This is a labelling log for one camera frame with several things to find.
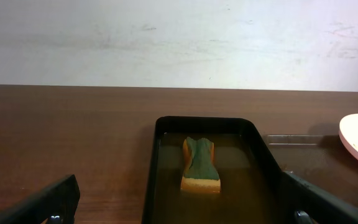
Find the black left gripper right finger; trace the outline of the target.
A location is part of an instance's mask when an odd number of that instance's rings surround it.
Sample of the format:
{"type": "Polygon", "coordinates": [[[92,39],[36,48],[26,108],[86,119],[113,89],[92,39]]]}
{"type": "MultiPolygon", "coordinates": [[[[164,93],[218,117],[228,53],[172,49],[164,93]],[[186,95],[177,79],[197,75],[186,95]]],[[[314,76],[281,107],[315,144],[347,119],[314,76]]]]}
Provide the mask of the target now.
{"type": "Polygon", "coordinates": [[[284,223],[358,224],[358,208],[291,172],[282,173],[280,209],[284,223]]]}

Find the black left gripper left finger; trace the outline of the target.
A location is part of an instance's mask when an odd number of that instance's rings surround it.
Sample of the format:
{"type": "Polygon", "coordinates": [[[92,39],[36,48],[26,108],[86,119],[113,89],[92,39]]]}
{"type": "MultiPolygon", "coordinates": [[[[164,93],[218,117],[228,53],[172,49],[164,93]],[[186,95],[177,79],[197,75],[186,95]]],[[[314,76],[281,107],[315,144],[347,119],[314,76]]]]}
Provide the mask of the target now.
{"type": "Polygon", "coordinates": [[[66,223],[74,224],[80,200],[75,175],[48,185],[46,188],[0,212],[0,224],[5,223],[66,223]]]}

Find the yellow green sponge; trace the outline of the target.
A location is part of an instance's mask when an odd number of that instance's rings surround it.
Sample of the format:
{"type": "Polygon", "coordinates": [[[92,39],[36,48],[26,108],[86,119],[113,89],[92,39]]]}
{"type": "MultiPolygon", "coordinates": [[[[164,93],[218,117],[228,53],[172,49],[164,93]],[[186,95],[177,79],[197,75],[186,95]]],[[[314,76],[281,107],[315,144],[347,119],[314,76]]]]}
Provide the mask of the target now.
{"type": "Polygon", "coordinates": [[[180,188],[197,194],[219,194],[221,179],[214,165],[214,143],[187,137],[183,142],[185,162],[180,188]]]}

